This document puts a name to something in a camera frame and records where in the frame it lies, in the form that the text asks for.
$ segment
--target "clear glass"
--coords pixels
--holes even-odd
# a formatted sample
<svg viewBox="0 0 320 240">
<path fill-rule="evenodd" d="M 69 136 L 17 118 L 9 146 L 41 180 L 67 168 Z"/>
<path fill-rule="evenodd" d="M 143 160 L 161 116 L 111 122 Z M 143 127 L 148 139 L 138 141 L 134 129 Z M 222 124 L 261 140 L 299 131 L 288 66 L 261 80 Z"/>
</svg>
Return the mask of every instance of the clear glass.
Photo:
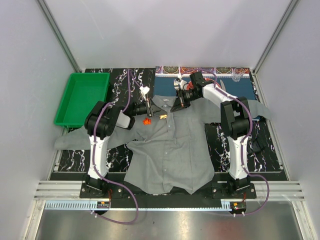
<svg viewBox="0 0 320 240">
<path fill-rule="evenodd" d="M 241 67 L 237 67 L 233 70 L 232 80 L 234 82 L 239 82 L 242 76 L 245 74 L 245 70 Z"/>
</svg>

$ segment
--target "marble pattern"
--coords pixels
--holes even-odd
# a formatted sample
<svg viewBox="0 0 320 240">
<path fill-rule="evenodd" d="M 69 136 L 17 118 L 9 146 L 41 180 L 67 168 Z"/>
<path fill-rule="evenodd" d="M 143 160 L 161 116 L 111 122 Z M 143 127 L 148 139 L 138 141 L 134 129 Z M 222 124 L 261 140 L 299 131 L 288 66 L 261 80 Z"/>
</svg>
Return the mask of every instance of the marble pattern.
<svg viewBox="0 0 320 240">
<path fill-rule="evenodd" d="M 135 68 L 134 78 L 150 88 L 149 96 L 152 97 L 155 82 L 155 68 Z M 110 73 L 110 84 L 112 94 L 108 100 L 117 105 L 125 105 L 128 100 L 127 70 L 123 68 L 96 68 L 87 69 L 89 73 Z M 259 100 L 257 88 L 252 81 L 255 98 Z M 142 101 L 138 87 L 131 83 L 132 101 Z M 216 172 L 226 172 L 230 167 L 229 143 L 222 132 L 219 123 L 205 125 L 208 150 L 212 164 Z M 279 172 L 280 166 L 274 145 L 264 119 L 253 122 L 252 135 L 248 140 L 248 148 L 251 147 L 251 139 L 255 140 L 257 135 L 264 136 L 267 147 L 260 153 L 248 154 L 248 168 L 250 172 Z M 125 145 L 110 149 L 107 155 L 107 168 L 109 172 L 126 172 L 130 166 L 133 152 Z M 87 172 L 90 164 L 90 150 L 64 150 L 58 168 L 59 172 Z"/>
</svg>

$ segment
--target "metallic floor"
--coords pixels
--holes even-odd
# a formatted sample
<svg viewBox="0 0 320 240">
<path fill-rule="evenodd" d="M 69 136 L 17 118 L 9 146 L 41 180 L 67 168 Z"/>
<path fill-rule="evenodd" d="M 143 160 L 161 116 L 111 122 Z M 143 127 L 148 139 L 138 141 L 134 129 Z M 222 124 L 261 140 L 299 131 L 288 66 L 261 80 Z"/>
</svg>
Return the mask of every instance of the metallic floor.
<svg viewBox="0 0 320 240">
<path fill-rule="evenodd" d="M 248 202 L 248 212 L 259 207 Z M 110 211 L 129 221 L 135 212 Z M 119 225 L 88 211 L 44 210 L 37 240 L 302 240 L 293 206 L 268 202 L 260 212 L 233 218 L 227 212 L 144 211 L 136 224 Z"/>
</svg>

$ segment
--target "shirt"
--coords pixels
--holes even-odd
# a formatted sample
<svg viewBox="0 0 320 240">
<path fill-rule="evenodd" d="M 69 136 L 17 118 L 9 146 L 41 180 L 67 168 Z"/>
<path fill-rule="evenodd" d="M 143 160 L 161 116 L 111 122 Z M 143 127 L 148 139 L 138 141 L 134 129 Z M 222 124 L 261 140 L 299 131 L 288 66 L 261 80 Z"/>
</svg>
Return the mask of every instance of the shirt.
<svg viewBox="0 0 320 240">
<path fill-rule="evenodd" d="M 192 194 L 212 180 L 212 165 L 205 124 L 221 121 L 220 108 L 205 98 L 191 106 L 170 112 L 176 97 L 153 97 L 153 102 L 167 112 L 167 117 L 135 116 L 131 130 L 115 127 L 108 149 L 127 144 L 133 157 L 124 180 L 148 194 L 164 194 L 173 187 Z M 270 118 L 269 110 L 260 102 L 248 100 L 252 118 Z M 84 127 L 59 137 L 55 148 L 60 150 L 90 149 L 89 135 Z"/>
</svg>

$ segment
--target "green plastic bin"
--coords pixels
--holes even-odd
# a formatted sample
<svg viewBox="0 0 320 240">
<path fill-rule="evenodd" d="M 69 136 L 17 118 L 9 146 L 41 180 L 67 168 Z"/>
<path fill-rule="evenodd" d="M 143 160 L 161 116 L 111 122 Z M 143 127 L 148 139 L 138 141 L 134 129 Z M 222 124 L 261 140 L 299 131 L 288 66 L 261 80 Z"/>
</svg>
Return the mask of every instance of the green plastic bin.
<svg viewBox="0 0 320 240">
<path fill-rule="evenodd" d="M 72 73 L 65 87 L 54 124 L 80 128 L 98 101 L 105 101 L 109 73 Z"/>
</svg>

